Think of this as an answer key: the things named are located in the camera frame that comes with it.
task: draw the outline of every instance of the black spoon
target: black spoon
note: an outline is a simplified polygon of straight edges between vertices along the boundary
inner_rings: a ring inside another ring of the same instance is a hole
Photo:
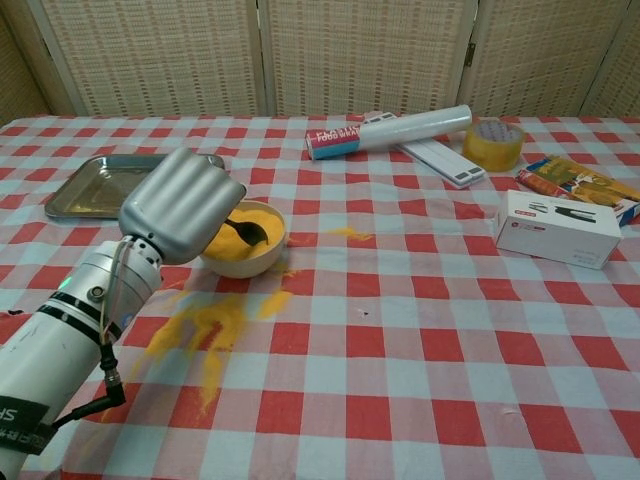
[[[242,241],[247,245],[251,245],[252,247],[254,247],[260,242],[269,243],[267,232],[265,232],[264,228],[262,228],[257,223],[234,222],[233,220],[229,220],[228,218],[224,221],[224,223],[233,228],[238,233],[238,236],[242,239]]]

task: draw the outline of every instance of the plastic wrap roll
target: plastic wrap roll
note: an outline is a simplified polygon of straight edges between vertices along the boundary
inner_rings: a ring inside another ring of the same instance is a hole
[[[384,122],[312,132],[307,134],[307,150],[313,160],[320,160],[456,132],[469,125],[471,110],[467,105],[459,105]]]

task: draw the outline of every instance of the white box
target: white box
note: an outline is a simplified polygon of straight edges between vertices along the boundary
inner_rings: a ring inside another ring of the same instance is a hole
[[[622,235],[613,209],[508,190],[495,218],[498,248],[602,268]]]

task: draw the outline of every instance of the robotic arm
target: robotic arm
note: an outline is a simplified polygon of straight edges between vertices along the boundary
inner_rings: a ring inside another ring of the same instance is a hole
[[[122,240],[92,252],[0,346],[0,480],[65,423],[126,401],[112,343],[159,288],[160,265],[198,256],[245,193],[206,157],[167,155],[120,209]],[[107,394],[58,418],[98,363]]]

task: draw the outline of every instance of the white bowl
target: white bowl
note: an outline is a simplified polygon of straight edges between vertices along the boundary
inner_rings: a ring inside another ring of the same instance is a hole
[[[200,255],[204,264],[218,275],[229,278],[249,278],[260,275],[267,271],[274,263],[278,261],[282,249],[284,248],[285,238],[287,238],[287,225],[284,221],[282,213],[263,202],[255,200],[243,200],[236,206],[237,210],[262,210],[277,216],[282,222],[282,237],[277,242],[270,245],[271,248],[257,257],[247,258],[238,261],[220,260],[213,258],[205,253]]]

